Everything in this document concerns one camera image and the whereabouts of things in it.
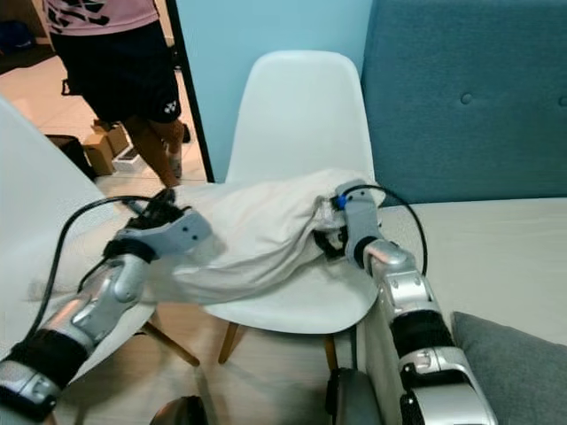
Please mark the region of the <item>white pillow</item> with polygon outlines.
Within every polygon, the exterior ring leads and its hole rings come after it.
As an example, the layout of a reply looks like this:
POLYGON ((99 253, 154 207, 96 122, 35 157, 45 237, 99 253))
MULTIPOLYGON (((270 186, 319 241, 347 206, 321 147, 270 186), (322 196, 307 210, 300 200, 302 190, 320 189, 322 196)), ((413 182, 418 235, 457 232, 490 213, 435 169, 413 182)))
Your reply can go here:
POLYGON ((366 182, 360 171, 332 167, 281 181, 178 188, 175 202, 201 214, 212 235, 159 261, 159 292, 213 305, 275 299, 311 282, 313 304, 369 309, 377 295, 369 278, 316 242, 317 232, 343 227, 330 203, 336 190, 366 182))

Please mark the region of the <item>teal upholstered headboard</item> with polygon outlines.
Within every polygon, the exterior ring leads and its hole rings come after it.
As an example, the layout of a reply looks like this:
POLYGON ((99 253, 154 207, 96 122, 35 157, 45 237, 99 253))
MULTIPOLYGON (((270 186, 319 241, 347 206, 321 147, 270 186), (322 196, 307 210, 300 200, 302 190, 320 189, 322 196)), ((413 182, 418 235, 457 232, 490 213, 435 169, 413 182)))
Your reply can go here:
POLYGON ((406 201, 567 197, 567 0, 374 0, 361 85, 406 201))

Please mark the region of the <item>grey pillow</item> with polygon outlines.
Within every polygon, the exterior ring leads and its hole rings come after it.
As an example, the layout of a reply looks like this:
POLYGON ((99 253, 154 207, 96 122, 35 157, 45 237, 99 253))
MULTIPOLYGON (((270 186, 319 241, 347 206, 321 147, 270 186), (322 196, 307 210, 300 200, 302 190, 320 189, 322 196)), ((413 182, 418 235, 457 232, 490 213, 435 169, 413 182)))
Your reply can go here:
POLYGON ((451 314, 500 425, 567 425, 567 345, 470 314, 451 314))

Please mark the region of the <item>person in black shorts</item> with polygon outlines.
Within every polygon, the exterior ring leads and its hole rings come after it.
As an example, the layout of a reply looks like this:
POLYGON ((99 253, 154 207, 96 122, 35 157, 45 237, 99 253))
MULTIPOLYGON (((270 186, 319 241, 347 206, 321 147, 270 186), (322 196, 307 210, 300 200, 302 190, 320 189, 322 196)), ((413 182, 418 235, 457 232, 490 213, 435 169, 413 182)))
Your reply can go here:
POLYGON ((182 148, 190 135, 155 0, 40 3, 70 88, 98 119, 124 125, 163 186, 181 186, 182 148))

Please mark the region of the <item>brown cardboard box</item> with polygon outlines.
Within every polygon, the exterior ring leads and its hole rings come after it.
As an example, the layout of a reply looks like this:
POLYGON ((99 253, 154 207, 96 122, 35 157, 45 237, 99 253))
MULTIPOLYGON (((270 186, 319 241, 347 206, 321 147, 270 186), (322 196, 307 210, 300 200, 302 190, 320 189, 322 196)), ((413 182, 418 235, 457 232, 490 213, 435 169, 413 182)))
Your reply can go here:
POLYGON ((96 175, 113 175, 113 150, 106 133, 92 133, 82 141, 89 165, 96 175))
POLYGON ((111 158, 117 158, 118 154, 130 146, 128 135, 121 124, 96 119, 93 121, 92 130, 109 146, 111 158))

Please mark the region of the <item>white shallow box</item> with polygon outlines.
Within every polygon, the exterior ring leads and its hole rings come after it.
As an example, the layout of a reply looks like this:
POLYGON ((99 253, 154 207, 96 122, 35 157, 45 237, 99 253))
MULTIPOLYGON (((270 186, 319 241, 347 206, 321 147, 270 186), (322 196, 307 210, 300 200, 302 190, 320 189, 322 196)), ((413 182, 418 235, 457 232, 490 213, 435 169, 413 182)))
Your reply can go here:
POLYGON ((136 147, 130 145, 122 150, 116 158, 111 161, 117 173, 141 173, 146 168, 144 159, 139 157, 136 147))

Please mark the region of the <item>dark left robot leg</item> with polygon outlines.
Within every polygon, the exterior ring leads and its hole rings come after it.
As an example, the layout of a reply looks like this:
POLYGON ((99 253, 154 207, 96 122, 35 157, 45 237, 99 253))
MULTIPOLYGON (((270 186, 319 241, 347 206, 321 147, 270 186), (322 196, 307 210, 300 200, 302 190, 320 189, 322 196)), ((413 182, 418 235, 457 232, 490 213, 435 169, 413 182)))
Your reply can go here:
POLYGON ((202 397, 185 396, 171 400, 156 412, 149 425, 209 425, 202 397))

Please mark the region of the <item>black door frame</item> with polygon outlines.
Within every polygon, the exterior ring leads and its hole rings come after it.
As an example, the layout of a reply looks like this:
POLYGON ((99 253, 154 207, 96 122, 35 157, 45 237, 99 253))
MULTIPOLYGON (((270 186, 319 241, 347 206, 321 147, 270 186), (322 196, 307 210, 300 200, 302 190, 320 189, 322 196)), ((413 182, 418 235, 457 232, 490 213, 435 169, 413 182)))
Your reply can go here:
POLYGON ((209 145, 207 145, 204 137, 204 129, 201 122, 201 113, 199 113, 198 98, 196 97, 196 89, 194 88, 193 73, 191 73, 190 61, 188 61, 188 43, 186 41, 185 31, 179 15, 177 0, 165 0, 167 7, 167 19, 170 21, 171 32, 173 32, 175 40, 175 56, 177 57, 177 65, 181 68, 183 78, 183 92, 185 92, 188 100, 188 110, 190 110, 191 121, 193 121, 193 130, 196 145, 201 152, 202 167, 206 175, 206 181, 216 183, 214 177, 214 167, 211 165, 209 154, 209 145))

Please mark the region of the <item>dark blue bag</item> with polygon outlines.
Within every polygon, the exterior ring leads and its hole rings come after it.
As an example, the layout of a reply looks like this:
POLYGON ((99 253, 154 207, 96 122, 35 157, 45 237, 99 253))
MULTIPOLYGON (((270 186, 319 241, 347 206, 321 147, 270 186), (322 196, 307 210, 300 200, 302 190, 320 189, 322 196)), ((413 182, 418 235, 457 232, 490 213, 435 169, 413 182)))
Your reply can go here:
POLYGON ((28 51, 39 45, 32 28, 24 21, 0 21, 0 51, 3 54, 12 54, 28 51))

